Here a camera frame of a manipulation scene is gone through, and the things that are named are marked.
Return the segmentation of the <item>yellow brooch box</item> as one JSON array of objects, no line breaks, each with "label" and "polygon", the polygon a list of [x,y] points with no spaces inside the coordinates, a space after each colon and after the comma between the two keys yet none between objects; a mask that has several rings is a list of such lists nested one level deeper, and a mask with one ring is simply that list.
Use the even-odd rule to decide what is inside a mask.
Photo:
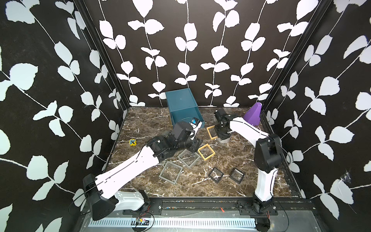
[{"label": "yellow brooch box", "polygon": [[216,140],[218,138],[215,125],[209,126],[206,129],[211,140]]},{"label": "yellow brooch box", "polygon": [[206,161],[215,155],[215,151],[209,144],[205,144],[198,149],[198,154]]}]

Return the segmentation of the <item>gray brooch box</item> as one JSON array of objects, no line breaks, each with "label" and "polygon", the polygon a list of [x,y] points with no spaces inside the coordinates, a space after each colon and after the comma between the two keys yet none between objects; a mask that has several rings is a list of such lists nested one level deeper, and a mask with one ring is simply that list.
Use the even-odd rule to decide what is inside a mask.
[{"label": "gray brooch box", "polygon": [[177,158],[183,165],[190,169],[196,165],[201,156],[196,152],[190,152],[189,150],[185,149],[178,155]]},{"label": "gray brooch box", "polygon": [[175,185],[177,184],[177,181],[182,173],[182,170],[183,170],[182,166],[167,161],[159,175],[159,178]]}]

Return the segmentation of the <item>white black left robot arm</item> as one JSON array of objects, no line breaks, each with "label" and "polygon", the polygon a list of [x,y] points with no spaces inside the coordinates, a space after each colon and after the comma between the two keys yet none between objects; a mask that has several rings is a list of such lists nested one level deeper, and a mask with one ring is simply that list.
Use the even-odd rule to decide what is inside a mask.
[{"label": "white black left robot arm", "polygon": [[98,221],[114,211],[141,211],[148,206],[150,200],[143,190],[124,192],[121,188],[144,171],[173,157],[179,150],[198,150],[203,141],[196,138],[196,134],[202,124],[198,118],[178,122],[172,131],[151,138],[139,152],[119,166],[98,176],[89,174],[84,177],[84,196],[92,219]]}]

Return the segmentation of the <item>teal three-drawer cabinet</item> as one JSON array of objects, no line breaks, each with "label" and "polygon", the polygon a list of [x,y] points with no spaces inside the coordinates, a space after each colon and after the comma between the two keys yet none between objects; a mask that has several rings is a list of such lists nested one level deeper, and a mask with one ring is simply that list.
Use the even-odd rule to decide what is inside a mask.
[{"label": "teal three-drawer cabinet", "polygon": [[180,121],[191,122],[197,118],[204,128],[205,121],[190,88],[168,91],[165,95],[173,127]]}]

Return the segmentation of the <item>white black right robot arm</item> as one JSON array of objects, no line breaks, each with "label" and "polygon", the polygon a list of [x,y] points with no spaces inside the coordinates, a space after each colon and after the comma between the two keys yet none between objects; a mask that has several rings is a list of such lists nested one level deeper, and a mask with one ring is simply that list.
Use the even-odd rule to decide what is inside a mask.
[{"label": "white black right robot arm", "polygon": [[228,140],[231,132],[236,132],[255,148],[254,163],[258,168],[258,181],[253,194],[252,208],[262,214],[272,205],[273,187],[282,163],[281,139],[276,134],[268,134],[247,123],[236,114],[228,114],[223,108],[214,112],[217,120],[215,131],[221,141]]}]

